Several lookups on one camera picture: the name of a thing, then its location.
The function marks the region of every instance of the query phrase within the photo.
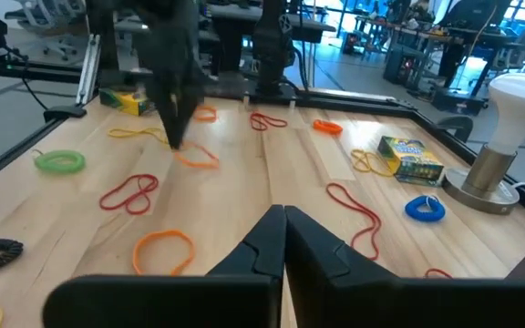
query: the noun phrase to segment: wooden tabletop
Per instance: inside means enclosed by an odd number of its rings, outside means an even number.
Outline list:
[[[157,114],[137,118],[95,100],[84,118],[68,120],[34,146],[44,152],[81,152],[87,159],[83,171],[73,176],[40,172],[34,166],[35,154],[28,151],[0,172],[0,238],[25,245],[23,255],[0,270],[5,328],[40,327],[46,297],[70,277],[134,274],[133,247],[153,231],[177,229],[194,240],[195,260],[183,272],[188,275],[211,269],[271,204],[298,206],[349,243],[369,219],[331,200],[324,190],[331,181],[344,184],[381,217],[377,262],[399,276],[421,277],[435,267],[455,277],[504,277],[525,255],[521,206],[506,217],[488,215],[454,201],[441,189],[353,170],[350,151],[375,151],[383,135],[420,139],[446,166],[465,167],[411,120],[263,106],[257,109],[286,119],[289,126],[257,132],[249,125],[250,112],[239,102],[210,98],[206,103],[219,110],[218,120],[192,122],[186,139],[216,154],[218,169],[185,167],[151,137],[108,137],[111,128],[160,127],[160,119]],[[317,118],[340,124],[343,134],[334,138],[311,129]],[[184,154],[203,159],[196,150]],[[103,194],[136,173],[150,173],[160,181],[150,194],[147,214],[99,208]],[[445,205],[447,216],[439,224],[418,223],[404,213],[407,202],[423,194],[437,195]],[[368,238],[356,249],[373,255]],[[140,264],[147,273],[167,274],[187,254],[183,241],[156,241],[141,252]],[[295,327],[287,292],[283,326]]]

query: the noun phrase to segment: blue rubber band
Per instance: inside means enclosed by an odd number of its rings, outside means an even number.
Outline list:
[[[431,212],[418,210],[419,207],[427,204],[432,210]],[[409,217],[421,222],[437,222],[445,217],[445,207],[431,196],[416,197],[405,206],[405,212]]]

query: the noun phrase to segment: lamp base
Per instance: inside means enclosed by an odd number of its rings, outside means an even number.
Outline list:
[[[468,169],[448,169],[443,178],[442,187],[445,192],[460,203],[475,210],[506,215],[510,214],[520,201],[518,191],[503,181],[495,191],[488,191],[482,195],[465,191],[463,184],[468,174]]]

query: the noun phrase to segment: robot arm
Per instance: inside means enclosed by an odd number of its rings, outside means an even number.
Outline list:
[[[170,146],[179,149],[195,108],[204,97],[198,61],[198,8],[191,0],[98,0],[98,13],[132,9],[150,33],[138,56],[151,74],[143,76]]]

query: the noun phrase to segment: yellow crayon box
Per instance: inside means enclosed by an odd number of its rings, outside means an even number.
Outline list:
[[[378,152],[402,182],[435,186],[443,172],[443,164],[420,140],[383,136]]]
[[[142,92],[118,92],[104,87],[98,90],[98,96],[102,105],[135,116],[141,116],[155,108]]]

